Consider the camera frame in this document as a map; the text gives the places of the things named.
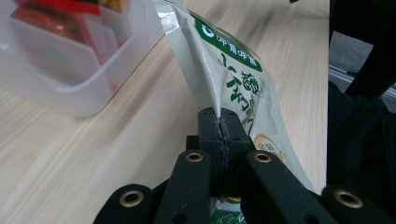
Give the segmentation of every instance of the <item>wooden table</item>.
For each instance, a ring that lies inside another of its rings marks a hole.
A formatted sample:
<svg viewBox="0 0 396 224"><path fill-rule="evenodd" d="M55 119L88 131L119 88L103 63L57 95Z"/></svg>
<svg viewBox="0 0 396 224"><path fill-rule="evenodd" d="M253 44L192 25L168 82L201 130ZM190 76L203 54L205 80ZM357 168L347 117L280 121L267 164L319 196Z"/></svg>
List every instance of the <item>wooden table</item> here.
<svg viewBox="0 0 396 224"><path fill-rule="evenodd" d="M290 141L316 190L325 184L329 1L186 0L266 63ZM163 38L109 105L71 119L0 90L0 222L92 223L126 184L171 173L197 105Z"/></svg>

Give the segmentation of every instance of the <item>screw hole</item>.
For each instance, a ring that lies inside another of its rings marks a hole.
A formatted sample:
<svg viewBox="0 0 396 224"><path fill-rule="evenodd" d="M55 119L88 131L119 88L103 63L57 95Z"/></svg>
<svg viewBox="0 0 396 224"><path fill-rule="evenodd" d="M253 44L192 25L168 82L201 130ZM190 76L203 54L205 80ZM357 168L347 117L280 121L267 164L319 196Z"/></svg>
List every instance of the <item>screw hole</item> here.
<svg viewBox="0 0 396 224"><path fill-rule="evenodd" d="M178 213L172 217L172 223L174 223L174 224L187 223L187 217L186 217L186 215L184 215L182 213Z"/></svg>
<svg viewBox="0 0 396 224"><path fill-rule="evenodd" d="M189 154L186 156L186 159L187 159L188 161L190 161L190 162L198 162L198 161L201 161L203 158L204 158L204 157L203 157L201 154L195 153L195 152L189 153Z"/></svg>
<svg viewBox="0 0 396 224"><path fill-rule="evenodd" d="M271 156L264 153L258 153L254 156L254 158L259 162L270 162L272 160Z"/></svg>
<svg viewBox="0 0 396 224"><path fill-rule="evenodd" d="M135 207L143 201L143 193L139 190L130 190L120 197L120 204L124 207Z"/></svg>
<svg viewBox="0 0 396 224"><path fill-rule="evenodd" d="M361 199L358 196L356 196L346 190L343 190L343 189L336 190L334 192L334 197L339 203L341 203L345 206L348 206L351 208L363 207L363 202L361 201Z"/></svg>

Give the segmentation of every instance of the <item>printed label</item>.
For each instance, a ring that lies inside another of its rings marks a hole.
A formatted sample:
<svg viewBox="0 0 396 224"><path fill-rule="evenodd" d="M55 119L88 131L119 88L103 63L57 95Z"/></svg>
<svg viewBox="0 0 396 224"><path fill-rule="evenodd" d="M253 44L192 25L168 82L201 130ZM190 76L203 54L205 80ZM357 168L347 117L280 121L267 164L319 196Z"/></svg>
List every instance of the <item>printed label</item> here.
<svg viewBox="0 0 396 224"><path fill-rule="evenodd" d="M217 201L216 211L211 224L246 224L241 212L240 199L227 198L225 202Z"/></svg>
<svg viewBox="0 0 396 224"><path fill-rule="evenodd" d="M250 50L227 32L220 30L195 13L190 11L190 14L195 18L195 28L203 40L220 49L230 57L238 62L262 72L262 66L251 55Z"/></svg>
<svg viewBox="0 0 396 224"><path fill-rule="evenodd" d="M289 167L289 160L285 154L276 146L275 142L267 135L259 133L254 138L254 146L258 150L271 152L276 155L287 167Z"/></svg>

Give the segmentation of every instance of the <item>plastic container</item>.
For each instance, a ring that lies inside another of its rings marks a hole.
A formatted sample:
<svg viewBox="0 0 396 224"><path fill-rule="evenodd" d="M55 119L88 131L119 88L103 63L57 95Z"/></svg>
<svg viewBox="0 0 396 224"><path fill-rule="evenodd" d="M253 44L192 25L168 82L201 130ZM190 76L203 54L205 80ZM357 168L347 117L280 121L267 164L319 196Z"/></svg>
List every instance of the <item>plastic container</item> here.
<svg viewBox="0 0 396 224"><path fill-rule="evenodd" d="M102 8L100 20L83 15L94 48L10 18L16 8L0 3L1 88L72 117L102 110L163 36L147 0L130 0L122 14Z"/></svg>

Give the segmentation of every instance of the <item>light wood surface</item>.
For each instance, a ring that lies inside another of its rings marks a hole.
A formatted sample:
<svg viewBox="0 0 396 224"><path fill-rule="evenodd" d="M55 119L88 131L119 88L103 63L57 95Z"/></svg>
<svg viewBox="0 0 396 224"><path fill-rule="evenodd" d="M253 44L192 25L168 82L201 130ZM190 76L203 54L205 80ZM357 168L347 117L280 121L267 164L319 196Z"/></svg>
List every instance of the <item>light wood surface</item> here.
<svg viewBox="0 0 396 224"><path fill-rule="evenodd" d="M273 76L290 141L325 185L328 0L185 0L253 49ZM0 90L0 222L92 223L114 190L172 172L197 105L163 38L109 105L71 119Z"/></svg>

